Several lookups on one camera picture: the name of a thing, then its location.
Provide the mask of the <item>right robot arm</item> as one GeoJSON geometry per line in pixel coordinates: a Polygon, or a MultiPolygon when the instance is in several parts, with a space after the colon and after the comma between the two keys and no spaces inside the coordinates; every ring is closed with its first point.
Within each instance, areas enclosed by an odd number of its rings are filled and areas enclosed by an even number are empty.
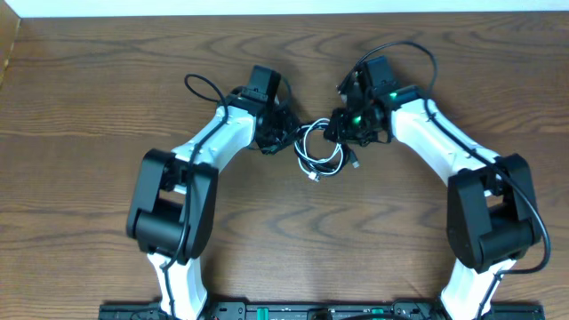
{"type": "Polygon", "coordinates": [[[339,86],[328,140],[364,147],[386,133],[412,149],[447,187],[446,234],[456,261],[440,295],[447,319],[481,319],[501,280],[537,243],[549,262],[550,239],[537,210],[529,164],[500,156],[449,121],[415,85],[403,87],[384,56],[361,59],[339,86]]]}

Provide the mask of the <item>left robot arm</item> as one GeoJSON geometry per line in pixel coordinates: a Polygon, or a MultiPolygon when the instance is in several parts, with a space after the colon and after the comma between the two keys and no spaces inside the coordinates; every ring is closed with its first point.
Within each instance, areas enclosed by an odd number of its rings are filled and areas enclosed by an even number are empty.
{"type": "Polygon", "coordinates": [[[277,97],[287,83],[274,69],[254,66],[246,85],[214,99],[212,120],[191,140],[142,158],[125,230],[156,271],[159,318],[200,317],[208,299],[200,256],[212,233],[220,173],[251,144],[264,155],[293,144],[299,120],[292,99],[277,97]]]}

